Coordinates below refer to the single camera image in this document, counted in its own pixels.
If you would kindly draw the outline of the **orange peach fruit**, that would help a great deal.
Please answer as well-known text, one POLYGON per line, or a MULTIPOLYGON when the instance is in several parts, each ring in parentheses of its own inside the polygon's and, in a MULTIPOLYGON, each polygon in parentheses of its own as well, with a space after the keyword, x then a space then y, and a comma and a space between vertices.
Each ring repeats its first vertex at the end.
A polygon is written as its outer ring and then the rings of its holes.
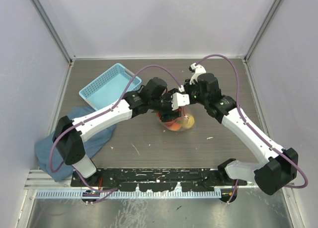
POLYGON ((171 124, 169 129, 171 131, 179 131, 181 128, 182 128, 182 124, 176 122, 176 123, 171 124))

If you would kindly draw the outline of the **clear zip bag orange zipper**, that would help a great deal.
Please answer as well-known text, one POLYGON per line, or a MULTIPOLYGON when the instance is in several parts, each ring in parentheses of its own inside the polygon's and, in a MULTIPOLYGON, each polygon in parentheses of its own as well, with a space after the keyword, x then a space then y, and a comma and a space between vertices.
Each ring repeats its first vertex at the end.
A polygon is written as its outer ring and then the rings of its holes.
POLYGON ((176 111, 160 113, 156 112, 157 120, 170 131, 185 131, 191 129, 195 119, 188 107, 180 107, 176 111))

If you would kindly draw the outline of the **light blue plastic basket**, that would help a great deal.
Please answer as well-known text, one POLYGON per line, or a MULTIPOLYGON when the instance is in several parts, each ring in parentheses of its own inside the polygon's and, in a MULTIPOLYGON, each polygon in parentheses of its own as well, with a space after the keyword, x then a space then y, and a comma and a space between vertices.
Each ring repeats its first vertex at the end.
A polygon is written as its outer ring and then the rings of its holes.
POLYGON ((116 63, 81 89, 79 96, 95 110, 102 109, 121 96, 133 76, 133 72, 116 63))

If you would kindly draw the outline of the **red strawberries pile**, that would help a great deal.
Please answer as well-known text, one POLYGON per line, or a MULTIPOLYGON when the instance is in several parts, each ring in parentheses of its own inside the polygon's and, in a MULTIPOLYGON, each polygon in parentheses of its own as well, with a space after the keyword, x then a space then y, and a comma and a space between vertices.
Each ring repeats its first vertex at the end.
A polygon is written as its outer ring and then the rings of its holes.
POLYGON ((165 113, 164 115, 161 115, 161 121, 164 122, 164 124, 167 127, 170 127, 171 124, 179 122, 181 120, 181 109, 177 109, 172 112, 165 113))

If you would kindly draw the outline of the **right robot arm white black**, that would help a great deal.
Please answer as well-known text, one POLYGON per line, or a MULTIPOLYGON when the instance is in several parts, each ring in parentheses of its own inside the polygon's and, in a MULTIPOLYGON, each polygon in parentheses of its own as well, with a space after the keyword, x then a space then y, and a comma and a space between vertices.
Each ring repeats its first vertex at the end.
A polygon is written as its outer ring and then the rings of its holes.
POLYGON ((297 177, 298 153, 273 142, 254 123, 236 101, 223 95, 211 73, 186 79, 184 89, 190 104, 201 104, 209 116, 232 131, 253 153, 257 163, 228 159, 218 166, 218 180, 230 185, 235 179, 254 182, 267 195, 273 195, 297 177))

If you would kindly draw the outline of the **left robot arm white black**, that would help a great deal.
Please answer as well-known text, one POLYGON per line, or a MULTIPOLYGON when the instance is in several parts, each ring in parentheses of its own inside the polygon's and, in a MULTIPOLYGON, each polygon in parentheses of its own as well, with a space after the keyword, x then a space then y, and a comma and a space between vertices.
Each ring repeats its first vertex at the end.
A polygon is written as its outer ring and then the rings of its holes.
POLYGON ((58 121, 53 149, 58 150, 63 163, 71 166, 87 186, 99 182, 97 167, 87 155, 84 143, 94 135, 119 122, 154 110, 163 122, 178 118, 181 108, 189 104, 183 86, 167 90, 164 80, 155 77, 139 90, 125 92, 112 104, 86 116, 58 121))

